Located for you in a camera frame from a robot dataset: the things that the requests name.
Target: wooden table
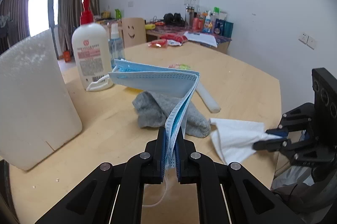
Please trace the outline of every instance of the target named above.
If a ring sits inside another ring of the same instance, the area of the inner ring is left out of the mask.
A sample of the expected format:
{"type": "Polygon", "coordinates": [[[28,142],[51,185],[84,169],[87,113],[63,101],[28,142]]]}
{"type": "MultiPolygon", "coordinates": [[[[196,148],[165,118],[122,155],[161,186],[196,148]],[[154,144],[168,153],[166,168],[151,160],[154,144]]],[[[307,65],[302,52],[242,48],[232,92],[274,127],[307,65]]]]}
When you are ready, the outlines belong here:
{"type": "MultiPolygon", "coordinates": [[[[134,62],[163,67],[185,63],[199,71],[201,82],[222,108],[211,114],[195,93],[192,102],[206,118],[260,121],[266,129],[279,123],[279,81],[242,61],[190,42],[166,49],[141,44],[126,49],[125,55],[134,62]]],[[[137,125],[131,102],[139,90],[116,85],[101,92],[86,92],[76,67],[63,77],[82,120],[83,132],[28,172],[10,167],[12,196],[21,224],[35,223],[101,162],[126,162],[144,151],[146,143],[157,136],[157,129],[140,129],[137,125]]],[[[186,138],[195,143],[197,151],[221,162],[210,137],[186,138]]],[[[276,155],[259,152],[243,165],[270,187],[276,155]]],[[[163,189],[163,185],[147,187],[144,203],[154,203],[163,189]]],[[[142,223],[198,223],[196,186],[178,184],[172,170],[165,199],[156,207],[143,208],[142,223]]]]}

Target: paper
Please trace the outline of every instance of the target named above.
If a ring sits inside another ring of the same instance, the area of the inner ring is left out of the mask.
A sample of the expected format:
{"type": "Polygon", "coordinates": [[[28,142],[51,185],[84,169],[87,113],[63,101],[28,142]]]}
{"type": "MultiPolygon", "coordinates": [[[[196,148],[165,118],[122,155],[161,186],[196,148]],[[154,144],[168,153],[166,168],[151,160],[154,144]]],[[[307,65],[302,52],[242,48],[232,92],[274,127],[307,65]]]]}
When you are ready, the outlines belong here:
{"type": "Polygon", "coordinates": [[[195,42],[200,42],[200,43],[205,43],[208,45],[211,45],[213,47],[218,47],[216,44],[215,37],[212,35],[208,34],[193,34],[188,31],[184,33],[184,36],[190,41],[195,41],[195,42]]]}
{"type": "Polygon", "coordinates": [[[256,151],[252,145],[261,140],[281,138],[265,133],[261,122],[210,118],[210,124],[217,129],[211,133],[211,139],[218,156],[225,164],[242,163],[256,151]]]}

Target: electrical outlet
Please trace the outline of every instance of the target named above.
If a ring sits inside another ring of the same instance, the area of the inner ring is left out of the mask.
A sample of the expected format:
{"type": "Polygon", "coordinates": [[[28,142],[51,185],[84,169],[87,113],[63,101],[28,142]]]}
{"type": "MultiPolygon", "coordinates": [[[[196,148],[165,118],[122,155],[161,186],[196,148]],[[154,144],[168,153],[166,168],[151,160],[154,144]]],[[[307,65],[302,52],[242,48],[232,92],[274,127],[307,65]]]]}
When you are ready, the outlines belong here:
{"type": "Polygon", "coordinates": [[[191,4],[192,4],[193,6],[198,6],[198,5],[199,5],[199,1],[200,1],[200,0],[191,0],[191,4]]]}
{"type": "Polygon", "coordinates": [[[308,42],[308,35],[303,32],[301,35],[298,37],[299,41],[302,41],[304,44],[307,44],[308,42]]]}
{"type": "Polygon", "coordinates": [[[315,49],[316,45],[317,45],[317,40],[313,39],[311,36],[309,36],[308,38],[308,43],[307,45],[311,48],[311,49],[315,49]]]}
{"type": "Polygon", "coordinates": [[[191,0],[184,0],[184,5],[191,4],[191,0]]]}

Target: metal screw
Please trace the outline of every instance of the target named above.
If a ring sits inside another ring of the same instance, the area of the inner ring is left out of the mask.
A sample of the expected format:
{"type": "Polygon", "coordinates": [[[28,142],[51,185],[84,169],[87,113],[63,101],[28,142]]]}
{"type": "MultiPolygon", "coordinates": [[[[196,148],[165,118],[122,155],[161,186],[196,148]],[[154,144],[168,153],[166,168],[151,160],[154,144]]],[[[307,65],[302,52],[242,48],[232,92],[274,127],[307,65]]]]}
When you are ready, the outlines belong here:
{"type": "Polygon", "coordinates": [[[139,156],[141,159],[148,159],[150,154],[148,152],[142,152],[139,156]]]}
{"type": "Polygon", "coordinates": [[[102,163],[99,167],[102,171],[107,171],[110,169],[110,164],[109,163],[102,163]]]}
{"type": "Polygon", "coordinates": [[[230,167],[233,169],[233,170],[239,170],[241,168],[241,165],[240,163],[237,163],[237,162],[233,162],[230,167]]]}
{"type": "Polygon", "coordinates": [[[199,154],[198,152],[193,152],[193,153],[191,153],[191,158],[199,159],[199,158],[201,158],[201,154],[199,154]]]}

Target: white towel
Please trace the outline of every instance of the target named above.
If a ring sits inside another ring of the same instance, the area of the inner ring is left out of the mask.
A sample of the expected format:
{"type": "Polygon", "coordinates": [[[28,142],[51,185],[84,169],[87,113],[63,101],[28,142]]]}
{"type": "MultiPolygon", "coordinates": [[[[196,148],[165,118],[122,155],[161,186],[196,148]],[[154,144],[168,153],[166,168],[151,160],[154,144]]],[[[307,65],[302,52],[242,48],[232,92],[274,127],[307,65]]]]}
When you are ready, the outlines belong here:
{"type": "Polygon", "coordinates": [[[261,122],[210,118],[210,124],[217,127],[211,133],[211,139],[225,164],[242,163],[256,152],[252,148],[256,141],[280,138],[265,133],[265,125],[261,122]]]}

